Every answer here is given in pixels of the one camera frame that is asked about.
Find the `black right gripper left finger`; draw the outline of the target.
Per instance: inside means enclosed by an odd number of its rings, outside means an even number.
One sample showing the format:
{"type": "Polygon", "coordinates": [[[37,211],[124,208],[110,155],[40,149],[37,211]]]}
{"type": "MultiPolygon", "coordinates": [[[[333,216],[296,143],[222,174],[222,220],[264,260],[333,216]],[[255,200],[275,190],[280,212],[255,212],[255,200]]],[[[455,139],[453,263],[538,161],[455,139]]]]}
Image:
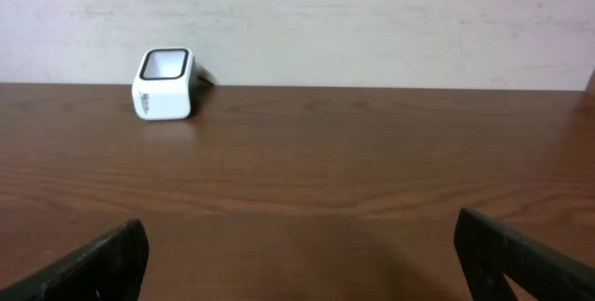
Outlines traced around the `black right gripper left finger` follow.
{"type": "Polygon", "coordinates": [[[150,247],[128,220],[59,261],[1,290],[3,300],[137,300],[150,247]]]}

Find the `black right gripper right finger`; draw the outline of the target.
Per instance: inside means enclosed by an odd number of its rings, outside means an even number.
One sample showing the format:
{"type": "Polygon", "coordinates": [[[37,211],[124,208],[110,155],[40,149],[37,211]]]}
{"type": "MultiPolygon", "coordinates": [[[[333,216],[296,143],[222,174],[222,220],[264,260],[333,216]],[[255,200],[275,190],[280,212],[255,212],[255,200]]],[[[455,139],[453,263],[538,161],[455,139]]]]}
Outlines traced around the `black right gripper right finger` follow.
{"type": "Polygon", "coordinates": [[[515,281],[537,300],[594,301],[594,268],[470,208],[454,233],[474,300],[515,300],[515,281]]]}

